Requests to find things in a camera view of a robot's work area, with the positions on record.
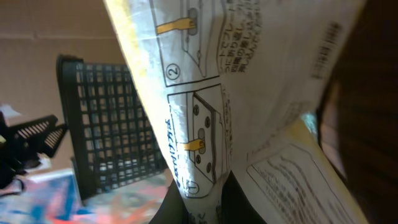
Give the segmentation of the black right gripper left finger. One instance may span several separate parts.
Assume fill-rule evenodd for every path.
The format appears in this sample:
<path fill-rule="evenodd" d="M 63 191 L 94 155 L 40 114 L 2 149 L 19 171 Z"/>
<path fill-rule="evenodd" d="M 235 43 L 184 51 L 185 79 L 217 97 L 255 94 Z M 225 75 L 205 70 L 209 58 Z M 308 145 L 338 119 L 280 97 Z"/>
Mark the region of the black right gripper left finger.
<path fill-rule="evenodd" d="M 189 224 L 188 211 L 173 180 L 150 224 Z"/>

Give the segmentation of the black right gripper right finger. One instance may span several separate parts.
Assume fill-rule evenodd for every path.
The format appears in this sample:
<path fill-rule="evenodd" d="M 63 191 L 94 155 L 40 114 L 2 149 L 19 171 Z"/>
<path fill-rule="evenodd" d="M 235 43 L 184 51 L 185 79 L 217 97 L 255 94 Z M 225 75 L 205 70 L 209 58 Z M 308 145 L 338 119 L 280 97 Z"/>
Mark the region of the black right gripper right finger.
<path fill-rule="evenodd" d="M 225 224 L 266 224 L 253 209 L 236 179 L 228 179 L 223 186 L 221 222 Z"/>

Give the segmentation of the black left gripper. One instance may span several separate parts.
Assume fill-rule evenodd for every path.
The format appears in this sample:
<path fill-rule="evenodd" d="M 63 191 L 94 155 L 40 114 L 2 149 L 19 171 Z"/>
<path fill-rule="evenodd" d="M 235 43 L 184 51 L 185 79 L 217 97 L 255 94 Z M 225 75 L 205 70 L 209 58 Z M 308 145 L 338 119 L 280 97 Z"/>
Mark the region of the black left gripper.
<path fill-rule="evenodd" d="M 1 113 L 1 190 L 7 188 L 17 175 L 40 165 L 40 157 L 30 148 L 28 140 L 38 137 L 44 143 L 41 153 L 53 158 L 65 137 L 66 124 L 55 126 L 58 118 L 48 115 L 9 127 Z"/>

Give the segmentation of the cream snack bag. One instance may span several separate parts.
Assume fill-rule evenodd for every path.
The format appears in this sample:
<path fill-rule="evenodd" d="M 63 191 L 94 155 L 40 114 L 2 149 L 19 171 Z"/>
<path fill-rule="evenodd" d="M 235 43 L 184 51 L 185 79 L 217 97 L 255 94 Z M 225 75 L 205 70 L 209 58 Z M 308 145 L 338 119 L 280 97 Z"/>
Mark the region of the cream snack bag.
<path fill-rule="evenodd" d="M 266 223 L 366 223 L 305 122 L 364 1 L 106 1 L 188 211 L 236 179 Z"/>

